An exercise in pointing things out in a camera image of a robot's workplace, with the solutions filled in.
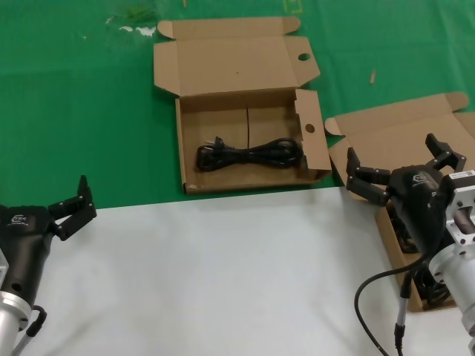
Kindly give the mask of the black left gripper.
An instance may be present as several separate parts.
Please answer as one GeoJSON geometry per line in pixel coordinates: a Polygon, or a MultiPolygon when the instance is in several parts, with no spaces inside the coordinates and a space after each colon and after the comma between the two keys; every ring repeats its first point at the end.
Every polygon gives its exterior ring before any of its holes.
{"type": "Polygon", "coordinates": [[[1,207],[1,252],[8,269],[1,290],[28,303],[36,300],[53,235],[66,241],[96,218],[85,175],[75,197],[41,206],[1,207]]]}

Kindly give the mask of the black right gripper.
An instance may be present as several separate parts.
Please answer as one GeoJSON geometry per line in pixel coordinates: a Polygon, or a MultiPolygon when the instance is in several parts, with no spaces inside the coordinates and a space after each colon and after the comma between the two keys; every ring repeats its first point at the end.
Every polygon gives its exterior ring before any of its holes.
{"type": "Polygon", "coordinates": [[[454,172],[463,171],[466,157],[432,133],[427,135],[425,144],[432,160],[426,165],[398,168],[391,174],[382,168],[361,166],[355,150],[348,148],[346,189],[375,205],[386,205],[390,198],[419,253],[433,256],[445,238],[447,202],[439,191],[444,176],[441,170],[448,166],[454,172]]]}

